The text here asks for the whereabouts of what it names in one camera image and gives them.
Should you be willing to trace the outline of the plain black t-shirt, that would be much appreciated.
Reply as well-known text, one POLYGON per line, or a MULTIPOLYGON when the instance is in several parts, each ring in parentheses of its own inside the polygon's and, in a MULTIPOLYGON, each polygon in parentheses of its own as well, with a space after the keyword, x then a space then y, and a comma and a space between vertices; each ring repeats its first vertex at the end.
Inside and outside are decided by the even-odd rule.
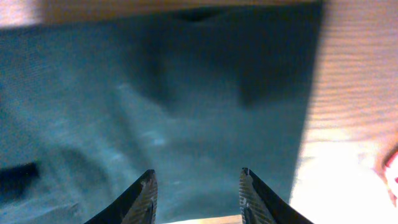
POLYGON ((1 31, 1 222, 84 223, 146 170, 158 223, 290 198, 323 1, 1 31))

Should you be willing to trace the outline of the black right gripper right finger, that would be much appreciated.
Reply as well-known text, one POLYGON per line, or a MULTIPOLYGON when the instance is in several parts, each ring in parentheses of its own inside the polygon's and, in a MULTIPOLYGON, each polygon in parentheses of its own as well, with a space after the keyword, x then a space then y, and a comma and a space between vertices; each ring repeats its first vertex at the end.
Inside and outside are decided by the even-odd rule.
POLYGON ((243 224, 313 224, 247 167, 239 176, 239 207, 243 224))

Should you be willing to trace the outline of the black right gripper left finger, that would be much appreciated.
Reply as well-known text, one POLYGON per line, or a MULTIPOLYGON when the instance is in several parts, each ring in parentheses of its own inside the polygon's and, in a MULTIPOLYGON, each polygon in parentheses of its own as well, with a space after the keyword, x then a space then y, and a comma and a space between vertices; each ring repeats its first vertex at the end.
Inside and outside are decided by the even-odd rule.
POLYGON ((146 170, 114 202, 85 224, 154 224, 157 197, 155 170, 146 170))

